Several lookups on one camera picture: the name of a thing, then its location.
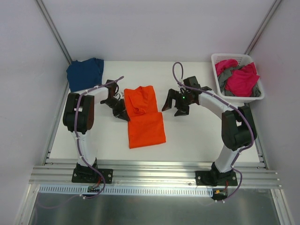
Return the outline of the orange t shirt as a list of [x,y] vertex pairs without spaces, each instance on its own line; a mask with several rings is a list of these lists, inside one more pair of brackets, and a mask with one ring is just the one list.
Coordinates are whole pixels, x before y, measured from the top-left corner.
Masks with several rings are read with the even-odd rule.
[[140,148],[166,142],[164,120],[158,111],[153,86],[124,90],[128,122],[129,148]]

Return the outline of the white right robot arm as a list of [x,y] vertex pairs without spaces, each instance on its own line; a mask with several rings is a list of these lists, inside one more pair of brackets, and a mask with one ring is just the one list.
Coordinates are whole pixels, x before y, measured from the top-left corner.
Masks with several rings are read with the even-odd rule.
[[250,108],[246,105],[234,106],[221,99],[211,88],[201,87],[195,76],[184,79],[179,85],[180,90],[169,89],[163,111],[175,107],[175,116],[186,116],[189,115],[189,106],[197,104],[221,119],[221,138],[224,145],[209,171],[196,172],[197,183],[216,187],[229,182],[236,186],[237,182],[233,181],[234,163],[242,151],[252,147],[257,137]]

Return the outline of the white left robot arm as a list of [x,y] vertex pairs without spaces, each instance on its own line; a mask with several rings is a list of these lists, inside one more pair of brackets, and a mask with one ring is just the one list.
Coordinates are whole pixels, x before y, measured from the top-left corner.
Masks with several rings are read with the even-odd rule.
[[74,138],[78,155],[72,183],[112,183],[113,169],[98,167],[97,148],[92,146],[90,131],[94,124],[95,105],[98,103],[110,107],[114,117],[130,121],[117,84],[121,79],[122,77],[107,80],[105,84],[97,85],[81,94],[71,92],[67,96],[62,121]]

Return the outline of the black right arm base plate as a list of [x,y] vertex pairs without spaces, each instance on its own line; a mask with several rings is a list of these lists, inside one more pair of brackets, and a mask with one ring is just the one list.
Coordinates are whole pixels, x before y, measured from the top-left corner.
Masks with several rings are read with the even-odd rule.
[[225,173],[219,171],[195,171],[195,182],[198,186],[232,186],[238,185],[236,173],[230,170]]

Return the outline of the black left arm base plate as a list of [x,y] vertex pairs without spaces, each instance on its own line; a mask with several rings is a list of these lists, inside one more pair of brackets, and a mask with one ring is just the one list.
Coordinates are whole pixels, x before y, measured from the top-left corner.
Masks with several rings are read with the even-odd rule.
[[[98,169],[98,171],[103,175],[105,183],[111,184],[113,180],[113,169]],[[99,178],[100,183],[104,183],[103,179],[99,176],[97,172],[88,168],[88,170],[79,170],[75,168],[73,171],[72,183],[97,183]]]

